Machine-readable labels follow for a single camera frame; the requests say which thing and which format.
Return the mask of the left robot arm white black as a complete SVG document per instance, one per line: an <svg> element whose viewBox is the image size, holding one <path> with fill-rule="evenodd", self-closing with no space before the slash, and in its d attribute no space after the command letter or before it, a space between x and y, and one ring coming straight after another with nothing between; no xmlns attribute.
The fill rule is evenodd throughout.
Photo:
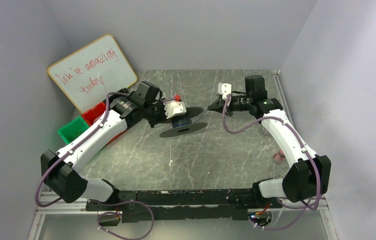
<svg viewBox="0 0 376 240"><path fill-rule="evenodd" d="M86 178L80 173L108 142L142 120L151 127L174 118L168 103L182 106L178 95L164 98L159 87L142 81L135 91L123 88L105 97L105 111L86 131L58 151L40 157L42 178L35 192L36 205L49 207L58 201L79 198L106 204L119 202L119 189L105 179Z"/></svg>

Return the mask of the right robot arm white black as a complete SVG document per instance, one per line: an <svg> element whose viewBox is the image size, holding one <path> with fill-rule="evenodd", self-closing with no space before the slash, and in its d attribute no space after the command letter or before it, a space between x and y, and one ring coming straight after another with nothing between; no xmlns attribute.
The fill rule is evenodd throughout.
<svg viewBox="0 0 376 240"><path fill-rule="evenodd" d="M263 76L249 75L244 80L244 92L234 91L229 83L219 83L218 99L207 109L222 114L223 127L230 134L261 124L282 150L289 166L286 176L259 181L252 189L261 199L284 198L292 203L301 202L310 209L317 208L328 189L330 159L314 151L295 130L282 104L268 97ZM226 117L234 112L249 112L256 120L239 130L230 130Z"/></svg>

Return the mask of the black spool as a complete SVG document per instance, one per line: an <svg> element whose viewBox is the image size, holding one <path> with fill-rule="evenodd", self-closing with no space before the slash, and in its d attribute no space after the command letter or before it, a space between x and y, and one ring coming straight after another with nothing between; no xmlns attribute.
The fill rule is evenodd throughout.
<svg viewBox="0 0 376 240"><path fill-rule="evenodd" d="M184 115L171 118L170 128L162 133L161 138L173 138L182 135L191 134L207 127L207 123L192 121L198 115L202 115L204 109L202 107L187 107L187 112Z"/></svg>

